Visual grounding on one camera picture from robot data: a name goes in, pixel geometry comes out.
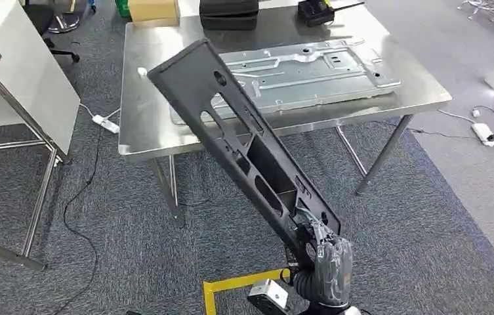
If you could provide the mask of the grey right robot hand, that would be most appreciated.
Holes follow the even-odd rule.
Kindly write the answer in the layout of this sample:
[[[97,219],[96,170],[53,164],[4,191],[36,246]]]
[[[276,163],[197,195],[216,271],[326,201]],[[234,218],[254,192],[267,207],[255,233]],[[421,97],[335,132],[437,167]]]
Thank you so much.
[[[349,306],[353,269],[352,244],[306,209],[300,209],[316,241],[314,269],[300,268],[293,276],[297,293],[324,308],[342,312]]]

